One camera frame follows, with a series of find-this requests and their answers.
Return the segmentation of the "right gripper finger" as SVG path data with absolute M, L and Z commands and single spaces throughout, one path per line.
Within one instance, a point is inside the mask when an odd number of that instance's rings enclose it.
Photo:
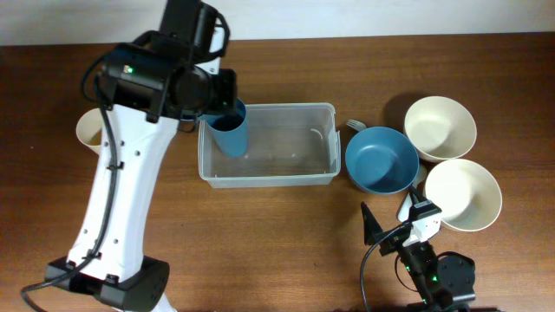
M 383 229 L 365 202 L 361 202 L 361 211 L 363 219 L 364 244 L 368 246 L 374 245 L 384 237 Z
M 408 195 L 410 196 L 412 203 L 414 205 L 422 203 L 422 202 L 426 202 L 428 199 L 423 196 L 415 186 L 410 186 L 408 188 Z

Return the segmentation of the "blue cup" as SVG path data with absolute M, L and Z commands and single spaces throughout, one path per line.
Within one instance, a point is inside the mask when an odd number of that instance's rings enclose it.
M 237 158 L 247 151 L 248 115 L 246 106 L 240 99 L 236 99 L 232 114 L 207 115 L 205 121 L 223 154 Z

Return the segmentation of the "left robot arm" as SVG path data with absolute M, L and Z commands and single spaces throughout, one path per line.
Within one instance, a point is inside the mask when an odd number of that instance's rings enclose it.
M 94 62 L 91 81 L 103 125 L 81 231 L 44 282 L 120 311 L 168 311 L 169 265 L 143 252 L 161 162 L 179 124 L 229 114 L 236 75 L 219 67 L 230 30 L 201 1 L 166 4 L 157 30 L 117 45 Z

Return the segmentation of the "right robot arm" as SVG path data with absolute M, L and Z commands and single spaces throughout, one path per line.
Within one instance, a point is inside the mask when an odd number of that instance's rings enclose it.
M 366 203 L 361 203 L 364 243 L 369 249 L 363 256 L 359 284 L 366 310 L 370 310 L 365 292 L 365 267 L 369 256 L 379 250 L 385 257 L 396 253 L 415 286 L 421 301 L 407 306 L 410 311 L 468 311 L 476 294 L 475 261 L 460 253 L 435 253 L 429 239 L 441 227 L 441 208 L 425 198 L 415 187 L 408 188 L 412 199 L 408 218 L 395 228 L 384 231 Z

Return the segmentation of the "clear plastic storage container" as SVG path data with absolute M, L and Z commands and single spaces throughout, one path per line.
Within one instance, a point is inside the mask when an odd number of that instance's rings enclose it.
M 326 102 L 251 104 L 248 146 L 224 155 L 208 124 L 199 125 L 199 176 L 213 188 L 327 185 L 341 170 L 335 108 Z

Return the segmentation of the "white plastic spoon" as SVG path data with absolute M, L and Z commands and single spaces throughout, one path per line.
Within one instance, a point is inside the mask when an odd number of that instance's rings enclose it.
M 412 186 L 416 188 L 421 182 L 423 182 L 428 175 L 428 170 L 424 165 L 419 166 L 419 170 L 415 180 L 412 183 Z M 409 209 L 412 205 L 412 199 L 410 194 L 408 193 L 404 201 L 402 202 L 399 211 L 397 213 L 397 219 L 400 222 L 406 221 L 408 219 Z

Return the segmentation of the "blue bowl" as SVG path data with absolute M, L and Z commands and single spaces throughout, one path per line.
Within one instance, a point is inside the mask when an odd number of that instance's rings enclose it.
M 367 193 L 404 191 L 419 173 L 420 158 L 415 147 L 404 134 L 390 127 L 370 127 L 355 134 L 344 158 L 351 181 Z

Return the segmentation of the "cream bowl lower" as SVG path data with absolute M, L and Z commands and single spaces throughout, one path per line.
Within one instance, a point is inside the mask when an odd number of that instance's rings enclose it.
M 498 181 L 485 167 L 468 159 L 446 160 L 435 166 L 424 193 L 441 208 L 442 225 L 452 231 L 485 230 L 502 211 Z

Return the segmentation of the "cream bowl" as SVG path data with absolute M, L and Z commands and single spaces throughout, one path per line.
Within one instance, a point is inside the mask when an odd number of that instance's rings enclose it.
M 405 114 L 403 131 L 420 158 L 435 163 L 461 158 L 477 140 L 471 113 L 458 101 L 443 96 L 413 103 Z
M 424 193 L 441 208 L 442 225 L 452 231 L 485 230 L 502 211 L 498 181 L 485 167 L 468 159 L 446 160 L 435 166 Z

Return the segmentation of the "cream bowl upper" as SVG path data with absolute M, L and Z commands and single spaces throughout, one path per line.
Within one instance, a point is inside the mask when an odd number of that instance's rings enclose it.
M 405 114 L 403 131 L 420 158 L 435 163 L 461 158 L 477 140 L 471 113 L 458 101 L 443 96 L 413 103 Z

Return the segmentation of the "grey plastic fork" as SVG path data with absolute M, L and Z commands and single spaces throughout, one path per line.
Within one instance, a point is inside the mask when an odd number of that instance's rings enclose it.
M 348 120 L 346 122 L 346 125 L 356 130 L 357 132 L 361 132 L 367 128 L 367 126 L 359 120 Z

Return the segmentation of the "cream cup left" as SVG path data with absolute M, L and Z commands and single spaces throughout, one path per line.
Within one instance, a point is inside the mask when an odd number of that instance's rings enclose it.
M 77 139 L 90 150 L 99 154 L 101 151 L 101 130 L 103 121 L 99 108 L 86 112 L 77 122 L 75 134 Z

